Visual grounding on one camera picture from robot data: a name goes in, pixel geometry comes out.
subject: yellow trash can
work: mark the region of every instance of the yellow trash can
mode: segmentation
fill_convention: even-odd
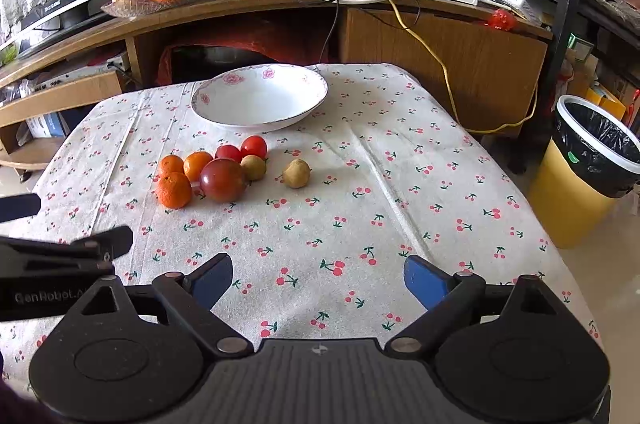
[[[577,245],[640,181],[640,142],[594,104],[562,96],[527,199],[556,247]]]

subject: cardboard box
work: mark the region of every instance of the cardboard box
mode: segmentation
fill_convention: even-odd
[[[584,97],[587,99],[588,90],[596,80],[598,58],[593,54],[590,54],[584,63],[577,62],[575,60],[575,51],[573,49],[567,49],[566,57],[574,66],[574,78],[569,81],[566,92],[571,96]]]
[[[620,100],[614,96],[609,90],[607,90],[601,84],[593,85],[588,91],[585,99],[596,104],[606,112],[609,112],[617,120],[622,120],[626,114],[626,106],[620,102]]]
[[[625,105],[626,111],[622,122],[631,126],[640,108],[638,88],[608,68],[600,72],[598,81]]]

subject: wooden shelf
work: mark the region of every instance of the wooden shelf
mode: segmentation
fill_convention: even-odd
[[[94,104],[121,93],[116,70],[59,84],[0,107],[0,128],[38,115]]]
[[[398,5],[415,7],[414,0],[394,1]],[[418,0],[418,2],[427,12],[444,13],[459,19],[467,18],[471,21],[482,20],[486,22],[494,12],[489,7],[474,7],[451,0]],[[114,41],[126,41],[128,38],[155,30],[219,16],[306,6],[334,7],[335,4],[319,0],[302,0],[301,3],[296,0],[199,0],[196,3],[148,16],[112,19],[56,43],[33,56],[12,61],[0,68],[0,88],[77,52],[107,45]],[[518,20],[513,32],[550,39],[549,32],[522,20]]]
[[[0,150],[0,165],[26,171],[44,169],[64,142],[64,137],[38,138],[29,141],[11,154]]]

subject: table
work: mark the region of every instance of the table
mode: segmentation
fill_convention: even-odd
[[[487,282],[537,274],[600,339],[524,196],[411,75],[386,64],[317,68],[327,100],[265,135],[267,176],[240,201],[215,204],[199,189],[182,210],[156,201],[163,156],[214,152],[249,135],[197,117],[190,102],[198,84],[176,84],[101,102],[36,185],[40,213],[0,230],[70,242],[127,224],[134,245],[116,260],[125,284],[188,273],[227,252],[234,281],[214,313],[254,345],[264,337],[386,343],[424,311],[402,280],[410,254]],[[300,190],[280,177],[295,157],[313,169]],[[0,325],[4,376],[14,388],[27,386],[28,360],[56,321]]]

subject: small potato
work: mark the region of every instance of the small potato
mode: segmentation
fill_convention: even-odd
[[[297,189],[306,186],[310,175],[309,164],[302,159],[293,159],[282,172],[282,179],[287,186]]]
[[[267,172],[267,163],[256,155],[247,155],[240,163],[244,176],[251,182],[262,180]]]

